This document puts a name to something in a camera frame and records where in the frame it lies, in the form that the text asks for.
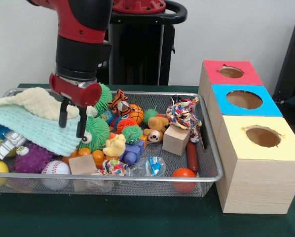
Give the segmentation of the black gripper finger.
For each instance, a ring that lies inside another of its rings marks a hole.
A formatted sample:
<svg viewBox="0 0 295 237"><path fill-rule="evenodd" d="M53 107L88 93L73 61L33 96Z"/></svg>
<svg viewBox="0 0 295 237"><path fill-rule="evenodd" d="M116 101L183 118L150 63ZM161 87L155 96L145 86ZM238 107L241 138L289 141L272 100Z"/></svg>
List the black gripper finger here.
<svg viewBox="0 0 295 237"><path fill-rule="evenodd" d="M63 98L63 101L61 102L60 106L60 115L59 115L59 126L61 128L65 128L67 124L67 106L69 105L69 99Z"/></svg>
<svg viewBox="0 0 295 237"><path fill-rule="evenodd" d="M79 109L80 121L77 124L76 136L77 138L83 138L85 133L85 128L86 128L86 123L87 123L87 113L86 113L87 108L78 107L78 109Z"/></svg>

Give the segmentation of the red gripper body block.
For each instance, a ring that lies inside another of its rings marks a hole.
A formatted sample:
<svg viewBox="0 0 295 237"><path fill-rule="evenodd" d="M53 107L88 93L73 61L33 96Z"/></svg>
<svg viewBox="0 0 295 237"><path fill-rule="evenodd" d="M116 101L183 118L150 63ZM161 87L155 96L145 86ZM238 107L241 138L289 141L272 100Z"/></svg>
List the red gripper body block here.
<svg viewBox="0 0 295 237"><path fill-rule="evenodd" d="M94 106L101 97L101 86L94 81L87 81L82 85L78 84L78 81L69 82L68 79L61 78L53 73L49 77L49 85L57 94L70 99L80 107Z"/></svg>

